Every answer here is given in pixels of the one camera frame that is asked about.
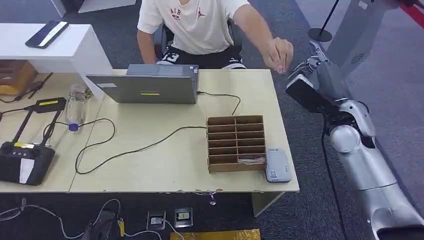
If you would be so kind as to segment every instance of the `black shorts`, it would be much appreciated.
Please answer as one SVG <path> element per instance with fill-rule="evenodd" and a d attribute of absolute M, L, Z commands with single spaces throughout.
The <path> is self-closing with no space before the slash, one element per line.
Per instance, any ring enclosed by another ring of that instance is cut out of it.
<path fill-rule="evenodd" d="M 232 47 L 221 52 L 195 55 L 169 46 L 157 64 L 198 65 L 200 69 L 246 69 L 240 53 Z"/>

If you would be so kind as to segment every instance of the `white t-shirt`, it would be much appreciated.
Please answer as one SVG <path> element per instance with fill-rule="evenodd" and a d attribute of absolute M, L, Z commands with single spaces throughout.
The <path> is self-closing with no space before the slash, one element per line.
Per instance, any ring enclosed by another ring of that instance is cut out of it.
<path fill-rule="evenodd" d="M 172 46 L 189 54 L 224 51 L 233 40 L 227 21 L 248 0 L 142 0 L 138 29 L 153 34 L 160 24 L 175 34 Z"/>

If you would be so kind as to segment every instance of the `yellow bag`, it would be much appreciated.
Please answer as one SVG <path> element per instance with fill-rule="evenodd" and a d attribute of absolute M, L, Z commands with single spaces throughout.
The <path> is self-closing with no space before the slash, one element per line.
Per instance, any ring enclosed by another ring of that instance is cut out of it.
<path fill-rule="evenodd" d="M 215 231 L 215 232 L 181 232 L 185 240 L 261 240 L 259 229 Z M 175 232 L 170 240 L 182 240 Z"/>

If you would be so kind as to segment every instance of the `office chair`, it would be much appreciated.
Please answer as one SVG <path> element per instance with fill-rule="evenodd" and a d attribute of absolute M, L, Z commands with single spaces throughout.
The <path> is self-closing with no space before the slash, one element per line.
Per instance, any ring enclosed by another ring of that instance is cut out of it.
<path fill-rule="evenodd" d="M 228 20 L 228 31 L 231 39 L 234 41 L 234 47 L 238 52 L 242 51 L 243 41 L 241 36 L 241 29 L 234 23 L 233 20 Z M 164 57 L 164 52 L 174 40 L 174 33 L 162 23 L 159 28 L 154 32 L 154 52 L 158 59 Z"/>

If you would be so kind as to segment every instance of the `gray laptop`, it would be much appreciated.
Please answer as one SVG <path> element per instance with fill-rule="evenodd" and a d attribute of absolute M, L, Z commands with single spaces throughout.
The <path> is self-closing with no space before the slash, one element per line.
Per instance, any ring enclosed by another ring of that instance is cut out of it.
<path fill-rule="evenodd" d="M 117 103 L 195 104 L 198 65 L 131 64 L 126 75 L 87 75 Z"/>

